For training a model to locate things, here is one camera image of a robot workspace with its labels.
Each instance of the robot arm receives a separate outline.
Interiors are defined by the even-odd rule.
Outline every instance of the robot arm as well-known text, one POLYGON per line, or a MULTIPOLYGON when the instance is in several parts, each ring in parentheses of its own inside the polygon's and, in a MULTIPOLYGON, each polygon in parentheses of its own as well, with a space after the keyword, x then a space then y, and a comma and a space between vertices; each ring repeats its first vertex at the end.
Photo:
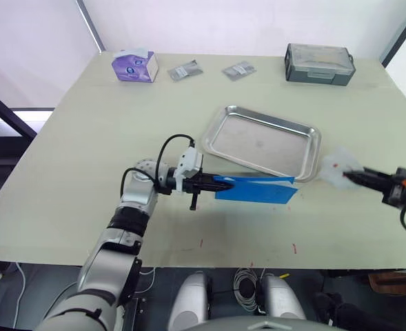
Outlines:
POLYGON ((364 171, 345 172, 344 175, 358 185, 382 192, 383 203, 401 210, 400 222, 406 229, 406 169, 398 168, 395 174, 385 174, 364 168, 364 171))
POLYGON ((191 210, 202 190, 228 190, 231 184, 213 180, 202 172, 202 155, 190 146, 177 168, 146 159, 133 172, 119 205, 102 232, 79 275, 77 293, 62 301, 38 326, 37 331, 76 330, 112 331, 116 308, 134 295, 142 261, 137 258, 149 218, 159 192, 172 190, 193 194, 191 210))

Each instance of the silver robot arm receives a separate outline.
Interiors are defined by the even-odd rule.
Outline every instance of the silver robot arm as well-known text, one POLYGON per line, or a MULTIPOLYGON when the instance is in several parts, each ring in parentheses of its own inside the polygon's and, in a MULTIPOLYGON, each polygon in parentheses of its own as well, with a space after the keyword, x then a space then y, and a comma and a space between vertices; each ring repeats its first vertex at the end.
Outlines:
MULTIPOLYGON (((143 160, 136 167, 154 176, 156 162, 143 160)), ((169 167, 159 166, 165 185, 169 167)), ((139 280, 137 259, 148 220, 158 200, 155 184, 133 172, 108 227, 102 232, 79 275, 77 293, 53 309, 38 331, 112 331, 116 308, 126 304, 139 280)))
MULTIPOLYGON (((163 145, 159 159, 171 138, 163 145)), ((135 168, 149 177, 132 173, 111 222, 80 271, 77 293, 50 311, 37 331, 114 329, 117 307, 132 298, 139 280, 141 260, 137 255, 159 193, 169 195, 172 190, 190 193, 193 195, 190 209, 195 210, 201 191, 216 192, 232 187, 215 181, 214 174, 203 173, 202 163, 202 155, 195 150, 192 140, 176 168, 165 163, 157 167, 157 162, 151 159, 136 164, 135 168)))

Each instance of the purple tissue box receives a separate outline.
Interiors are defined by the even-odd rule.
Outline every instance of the purple tissue box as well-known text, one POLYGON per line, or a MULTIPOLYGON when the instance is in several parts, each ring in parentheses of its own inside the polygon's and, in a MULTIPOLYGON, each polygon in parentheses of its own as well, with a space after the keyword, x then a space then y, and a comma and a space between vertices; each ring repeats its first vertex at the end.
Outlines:
POLYGON ((154 52, 149 51, 148 57, 133 54, 117 57, 112 62, 117 78, 121 81, 142 81, 152 83, 159 71, 154 52))

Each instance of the blue cloth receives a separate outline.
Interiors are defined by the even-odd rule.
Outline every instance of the blue cloth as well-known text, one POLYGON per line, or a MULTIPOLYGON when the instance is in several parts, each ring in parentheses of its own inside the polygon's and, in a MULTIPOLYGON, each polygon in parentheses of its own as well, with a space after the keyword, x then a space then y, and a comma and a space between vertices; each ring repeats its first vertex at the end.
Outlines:
POLYGON ((287 203, 297 191, 296 188, 277 184, 278 181, 293 183, 294 177, 215 176, 214 180, 234 185, 229 190, 215 193, 215 199, 220 200, 287 203))

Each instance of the tissue box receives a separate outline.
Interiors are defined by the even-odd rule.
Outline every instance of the tissue box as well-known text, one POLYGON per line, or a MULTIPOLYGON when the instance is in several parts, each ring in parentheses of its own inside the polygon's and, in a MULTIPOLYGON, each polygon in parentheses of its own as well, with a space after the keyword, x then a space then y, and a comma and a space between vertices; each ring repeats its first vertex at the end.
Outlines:
POLYGON ((154 52, 121 51, 112 62, 117 78, 121 81, 142 81, 152 83, 159 71, 154 52))

